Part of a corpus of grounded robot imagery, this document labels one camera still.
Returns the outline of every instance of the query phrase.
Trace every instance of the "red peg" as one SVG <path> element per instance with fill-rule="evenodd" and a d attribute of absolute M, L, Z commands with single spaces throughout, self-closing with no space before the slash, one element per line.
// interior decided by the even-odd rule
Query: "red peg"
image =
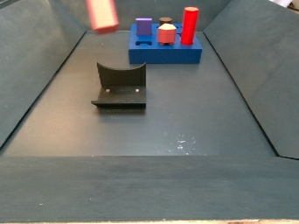
<path fill-rule="evenodd" d="M 187 46 L 192 45 L 199 14 L 200 14 L 200 10 L 196 7 L 184 8 L 183 23 L 181 23 L 181 44 L 183 45 L 187 45 Z"/>

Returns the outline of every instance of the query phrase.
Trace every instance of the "blue block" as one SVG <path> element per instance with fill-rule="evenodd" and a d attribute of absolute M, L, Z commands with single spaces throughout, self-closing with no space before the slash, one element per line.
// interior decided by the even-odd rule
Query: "blue block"
<path fill-rule="evenodd" d="M 181 45 L 181 24 L 176 26 L 176 37 L 173 45 L 157 43 L 159 24 L 152 24 L 151 36 L 136 36 L 136 24 L 131 25 L 131 37 L 128 43 L 128 58 L 131 64 L 197 64 L 201 60 L 201 44 L 193 38 L 192 45 Z"/>

